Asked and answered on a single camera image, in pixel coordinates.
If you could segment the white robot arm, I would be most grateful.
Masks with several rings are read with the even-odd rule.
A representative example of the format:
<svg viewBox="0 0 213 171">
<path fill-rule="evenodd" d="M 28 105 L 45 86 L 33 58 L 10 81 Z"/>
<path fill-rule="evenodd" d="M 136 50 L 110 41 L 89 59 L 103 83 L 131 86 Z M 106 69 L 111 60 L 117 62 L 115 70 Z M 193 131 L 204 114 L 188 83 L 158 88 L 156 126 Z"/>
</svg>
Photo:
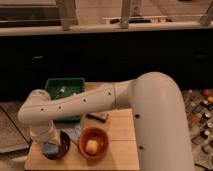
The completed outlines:
<svg viewBox="0 0 213 171">
<path fill-rule="evenodd" d="M 195 171 L 184 100 L 164 73 L 145 73 L 57 100 L 37 89 L 19 109 L 18 120 L 29 125 L 34 140 L 45 142 L 55 119 L 126 108 L 132 110 L 141 171 Z"/>
</svg>

